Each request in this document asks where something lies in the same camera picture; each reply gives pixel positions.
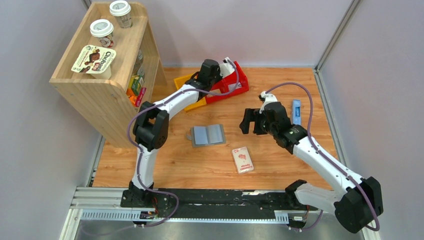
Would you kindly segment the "grey leather card holder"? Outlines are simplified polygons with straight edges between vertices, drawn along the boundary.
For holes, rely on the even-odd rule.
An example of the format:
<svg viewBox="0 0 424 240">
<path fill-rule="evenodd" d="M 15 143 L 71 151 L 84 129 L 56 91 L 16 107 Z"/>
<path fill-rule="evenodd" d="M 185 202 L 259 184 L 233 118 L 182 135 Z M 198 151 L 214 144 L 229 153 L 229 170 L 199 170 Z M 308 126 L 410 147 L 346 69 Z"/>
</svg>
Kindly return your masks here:
<svg viewBox="0 0 424 240">
<path fill-rule="evenodd" d="M 224 126 L 213 124 L 208 126 L 194 126 L 186 134 L 193 148 L 225 144 L 227 142 Z"/>
</svg>

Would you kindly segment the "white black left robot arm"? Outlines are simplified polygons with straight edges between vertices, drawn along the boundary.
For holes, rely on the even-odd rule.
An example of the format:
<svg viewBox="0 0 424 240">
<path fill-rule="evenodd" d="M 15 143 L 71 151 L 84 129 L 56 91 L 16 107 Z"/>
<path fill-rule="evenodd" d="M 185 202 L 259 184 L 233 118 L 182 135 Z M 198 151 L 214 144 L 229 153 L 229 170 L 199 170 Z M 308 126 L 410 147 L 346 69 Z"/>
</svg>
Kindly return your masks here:
<svg viewBox="0 0 424 240">
<path fill-rule="evenodd" d="M 209 94 L 211 88 L 221 81 L 220 64 L 212 59 L 203 61 L 198 72 L 168 97 L 154 103 L 144 102 L 139 113 L 130 123 L 137 147 L 137 162 L 128 192 L 140 207 L 148 207 L 153 201 L 151 187 L 158 150 L 168 138 L 169 122 L 185 107 Z"/>
</svg>

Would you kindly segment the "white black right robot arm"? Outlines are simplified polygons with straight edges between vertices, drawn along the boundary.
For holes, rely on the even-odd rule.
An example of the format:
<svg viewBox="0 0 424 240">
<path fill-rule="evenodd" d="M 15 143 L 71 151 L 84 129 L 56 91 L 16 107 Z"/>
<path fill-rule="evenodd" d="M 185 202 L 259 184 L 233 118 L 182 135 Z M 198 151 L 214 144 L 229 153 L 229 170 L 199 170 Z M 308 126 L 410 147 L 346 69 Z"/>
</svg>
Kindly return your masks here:
<svg viewBox="0 0 424 240">
<path fill-rule="evenodd" d="M 250 123 L 254 123 L 254 134 L 271 135 L 278 146 L 307 163 L 332 187 L 326 190 L 305 180 L 296 180 L 285 188 L 289 208 L 296 210 L 309 205 L 321 209 L 333 214 L 342 227 L 354 234 L 383 213 L 378 180 L 372 176 L 364 178 L 341 164 L 308 136 L 303 126 L 291 123 L 280 102 L 245 109 L 239 125 L 243 134 L 248 134 Z"/>
</svg>

